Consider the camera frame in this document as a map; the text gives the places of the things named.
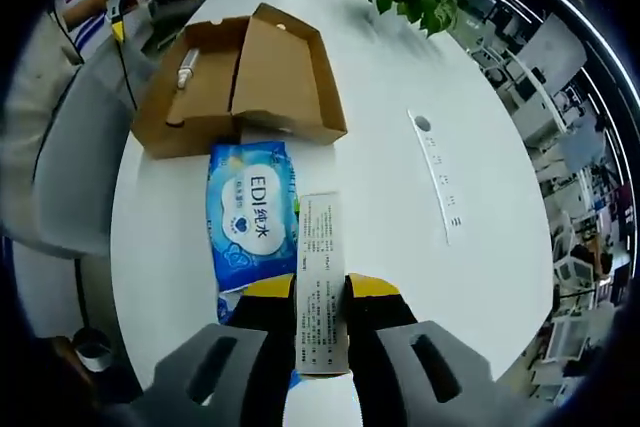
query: office desk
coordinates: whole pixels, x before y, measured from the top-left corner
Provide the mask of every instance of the office desk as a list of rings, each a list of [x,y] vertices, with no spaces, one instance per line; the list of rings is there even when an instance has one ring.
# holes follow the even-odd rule
[[[207,0],[192,21],[247,15],[260,2],[320,30],[349,128],[331,146],[287,141],[298,194],[339,190],[348,271],[397,285],[419,320],[437,321],[499,377],[551,308],[552,260],[533,167],[491,85],[447,33],[379,35],[366,0]],[[458,190],[463,225],[450,243],[408,109],[430,120]],[[113,290],[143,387],[160,359],[216,320],[208,162],[154,161],[133,136],[122,159]],[[285,418],[326,425],[339,411],[342,425],[357,424],[354,399],[349,376],[303,382]]]

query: wet wipes package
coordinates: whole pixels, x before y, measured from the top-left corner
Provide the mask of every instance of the wet wipes package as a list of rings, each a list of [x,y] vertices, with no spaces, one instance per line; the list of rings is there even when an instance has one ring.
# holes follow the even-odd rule
[[[239,292],[222,294],[295,272],[295,201],[295,175],[283,142],[214,146],[206,210],[220,322]]]

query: chair backrest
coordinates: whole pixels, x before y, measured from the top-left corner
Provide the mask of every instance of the chair backrest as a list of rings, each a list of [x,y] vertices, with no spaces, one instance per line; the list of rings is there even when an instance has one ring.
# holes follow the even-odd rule
[[[127,75],[140,96],[155,66],[128,45]],[[122,65],[107,39],[78,71],[38,158],[34,215],[44,242],[109,255],[113,196],[132,117]]]

